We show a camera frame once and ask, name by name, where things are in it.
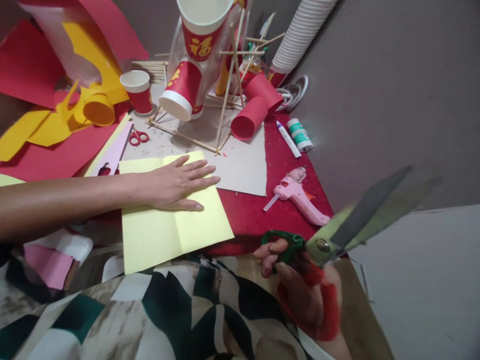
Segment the pink glue gun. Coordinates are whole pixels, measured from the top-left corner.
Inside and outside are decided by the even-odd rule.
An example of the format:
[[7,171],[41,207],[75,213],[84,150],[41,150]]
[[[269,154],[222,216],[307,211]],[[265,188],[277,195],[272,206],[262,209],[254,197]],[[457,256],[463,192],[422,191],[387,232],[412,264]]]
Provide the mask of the pink glue gun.
[[290,171],[280,181],[280,185],[275,186],[275,189],[273,189],[275,196],[263,208],[263,211],[268,211],[277,199],[290,199],[311,224],[325,226],[329,222],[330,217],[322,214],[313,206],[302,188],[302,181],[306,176],[307,171],[304,167],[297,167]]

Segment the red tablecloth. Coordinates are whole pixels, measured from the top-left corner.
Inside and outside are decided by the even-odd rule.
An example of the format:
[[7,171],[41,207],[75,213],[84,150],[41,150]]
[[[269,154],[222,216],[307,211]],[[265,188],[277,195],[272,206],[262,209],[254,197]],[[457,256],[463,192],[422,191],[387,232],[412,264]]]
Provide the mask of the red tablecloth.
[[288,114],[271,115],[265,122],[265,152],[266,152],[266,193],[267,197],[245,194],[241,192],[219,189],[221,202],[230,222],[235,239],[216,244],[208,248],[211,255],[240,255],[253,252],[260,243],[260,237],[268,230],[282,230],[299,234],[305,239],[319,229],[311,225],[295,207],[287,200],[277,200],[268,212],[263,208],[273,197],[273,189],[290,171],[306,165],[306,179],[303,189],[314,196],[312,204],[323,214],[333,215],[322,185],[310,163],[307,154],[295,159],[292,151],[277,130],[275,120],[285,128],[290,117]]

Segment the red-handled scissors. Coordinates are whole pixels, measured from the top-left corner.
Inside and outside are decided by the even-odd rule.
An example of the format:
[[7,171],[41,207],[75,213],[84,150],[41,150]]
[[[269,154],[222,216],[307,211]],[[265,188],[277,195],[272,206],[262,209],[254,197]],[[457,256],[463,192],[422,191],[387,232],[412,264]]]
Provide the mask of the red-handled scissors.
[[148,140],[150,140],[149,135],[146,132],[143,131],[138,131],[135,126],[132,126],[132,131],[130,134],[130,138],[128,139],[128,142],[132,146],[138,146],[140,143],[146,143]]
[[309,287],[321,284],[323,322],[319,328],[303,323],[291,310],[287,289],[278,284],[278,297],[292,321],[310,337],[320,341],[333,340],[340,331],[340,308],[337,289],[325,278],[322,267],[383,231],[414,210],[440,184],[439,177],[428,177],[420,170],[404,167],[370,187],[356,203],[337,213],[309,241],[285,231],[268,231],[262,244],[271,238],[288,242],[279,262],[290,264]]

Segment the green and white fabric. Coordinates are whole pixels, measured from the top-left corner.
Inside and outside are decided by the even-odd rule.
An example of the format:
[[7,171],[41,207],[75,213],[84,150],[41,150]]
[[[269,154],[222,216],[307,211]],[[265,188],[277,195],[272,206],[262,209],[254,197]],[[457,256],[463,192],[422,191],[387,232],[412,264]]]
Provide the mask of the green and white fabric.
[[198,257],[19,314],[0,329],[0,359],[331,359],[271,294]]

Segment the white cardboard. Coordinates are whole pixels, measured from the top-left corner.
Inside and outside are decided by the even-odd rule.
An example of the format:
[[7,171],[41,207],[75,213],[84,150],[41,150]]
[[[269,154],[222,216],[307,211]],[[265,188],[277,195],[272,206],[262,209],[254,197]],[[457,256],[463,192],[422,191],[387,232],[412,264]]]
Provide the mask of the white cardboard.
[[[151,97],[153,103],[158,105],[158,98],[165,85],[152,84]],[[210,104],[221,105],[221,101],[210,101]],[[195,140],[201,141],[211,147],[216,147],[220,108],[204,107],[203,114],[198,119],[180,122],[177,118],[162,112],[157,122],[168,129],[177,129]],[[230,123],[239,113],[238,110],[226,109],[225,120],[220,135],[220,141],[225,138],[230,129]],[[202,150],[209,165],[215,165],[214,175],[220,176],[221,181],[217,188],[266,196],[267,188],[267,162],[265,155],[265,129],[260,127],[256,135],[248,143],[242,142],[231,136],[222,148],[221,154],[215,156],[213,152],[205,150],[179,136],[172,136],[159,128],[146,124],[148,116],[139,116],[131,113],[135,128],[148,134],[150,141],[139,146],[126,144],[122,160],[135,160],[142,158],[163,158],[169,155],[186,154]]]

